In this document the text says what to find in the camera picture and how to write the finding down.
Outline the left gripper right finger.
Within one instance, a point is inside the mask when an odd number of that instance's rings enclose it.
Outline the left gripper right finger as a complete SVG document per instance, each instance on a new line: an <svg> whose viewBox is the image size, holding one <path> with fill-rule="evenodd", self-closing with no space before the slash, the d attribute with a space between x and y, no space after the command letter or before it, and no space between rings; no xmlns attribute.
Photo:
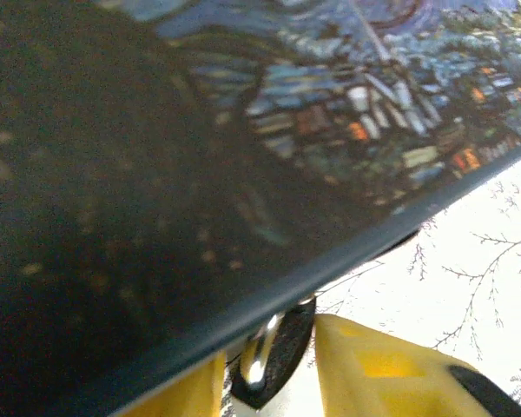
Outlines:
<svg viewBox="0 0 521 417"><path fill-rule="evenodd" d="M324 417L521 417L468 363L334 314L314 319Z"/></svg>

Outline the starry night print box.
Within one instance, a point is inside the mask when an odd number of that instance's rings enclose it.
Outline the starry night print box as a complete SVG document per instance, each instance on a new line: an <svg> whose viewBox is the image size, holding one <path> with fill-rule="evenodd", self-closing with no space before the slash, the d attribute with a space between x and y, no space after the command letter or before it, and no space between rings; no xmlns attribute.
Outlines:
<svg viewBox="0 0 521 417"><path fill-rule="evenodd" d="M521 158L521 0L0 0L0 417L118 417Z"/></svg>

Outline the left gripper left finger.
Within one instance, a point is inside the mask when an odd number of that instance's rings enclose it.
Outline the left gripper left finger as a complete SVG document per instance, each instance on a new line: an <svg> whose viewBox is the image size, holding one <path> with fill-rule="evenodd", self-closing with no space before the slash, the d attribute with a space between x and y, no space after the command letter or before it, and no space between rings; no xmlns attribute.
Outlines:
<svg viewBox="0 0 521 417"><path fill-rule="evenodd" d="M169 387L132 406L124 417L220 417L226 354L218 353Z"/></svg>

